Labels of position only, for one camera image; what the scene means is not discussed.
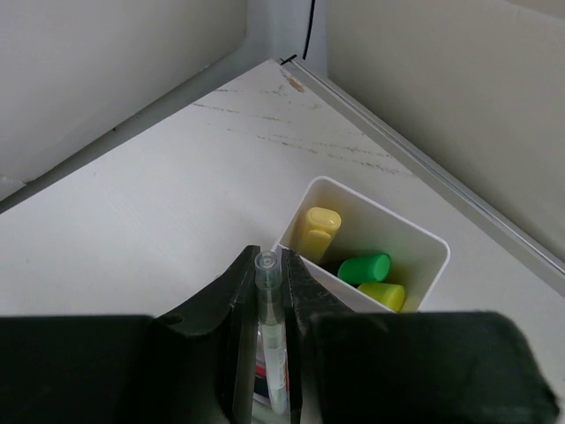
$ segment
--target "black cable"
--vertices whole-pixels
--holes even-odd
[[[312,0],[310,3],[310,18],[308,19],[308,34],[306,34],[306,44],[304,46],[304,53],[302,58],[306,60],[308,55],[308,48],[310,47],[310,37],[312,36],[312,26],[314,23],[314,7],[316,6],[316,0]]]

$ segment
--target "gray strip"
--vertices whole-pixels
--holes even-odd
[[[294,60],[287,63],[284,69],[565,298],[565,263],[341,88],[308,70],[304,62]]]

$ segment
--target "white container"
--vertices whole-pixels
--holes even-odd
[[[328,177],[310,183],[298,210],[273,250],[296,248],[302,220],[315,206],[337,212],[342,226],[320,263],[369,254],[390,255],[392,269],[386,283],[406,290],[402,312],[415,312],[449,261],[448,244],[379,203]],[[356,312],[384,312],[387,307],[303,258],[312,276]]]

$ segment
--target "tabletop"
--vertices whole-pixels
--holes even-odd
[[[422,309],[505,314],[565,396],[565,299],[273,61],[0,215],[0,309],[167,312],[270,248],[320,175],[445,239]]]

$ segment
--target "white surface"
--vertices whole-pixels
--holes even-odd
[[[334,210],[342,218],[342,225],[323,255],[322,263],[383,252],[390,254],[393,267],[387,283],[404,286],[407,296],[403,311],[416,312],[448,264],[446,242],[349,187],[331,178],[320,177],[306,188],[297,211],[275,247],[281,245],[298,250],[304,216],[314,207]],[[324,272],[311,261],[305,263],[313,276],[321,276],[323,282],[322,279],[319,281],[354,311],[380,312],[383,309],[382,304]]]
[[[445,239],[425,309],[512,318],[565,396],[565,300],[273,62],[2,214],[4,314],[162,314],[271,247],[319,175]]]
[[[564,4],[328,1],[330,78],[562,260]]]
[[[0,173],[37,178],[233,50],[245,3],[2,1]]]

